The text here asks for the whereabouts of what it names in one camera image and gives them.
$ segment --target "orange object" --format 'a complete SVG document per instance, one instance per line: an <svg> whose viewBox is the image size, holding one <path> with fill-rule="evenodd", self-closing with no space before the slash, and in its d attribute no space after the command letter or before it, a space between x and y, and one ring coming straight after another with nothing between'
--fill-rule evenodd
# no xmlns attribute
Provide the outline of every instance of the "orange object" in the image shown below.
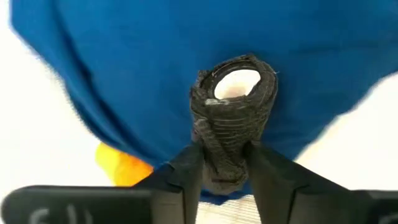
<svg viewBox="0 0 398 224"><path fill-rule="evenodd" d="M98 146L95 159L114 184L120 187L133 186L154 171L144 161L104 143Z"/></svg>

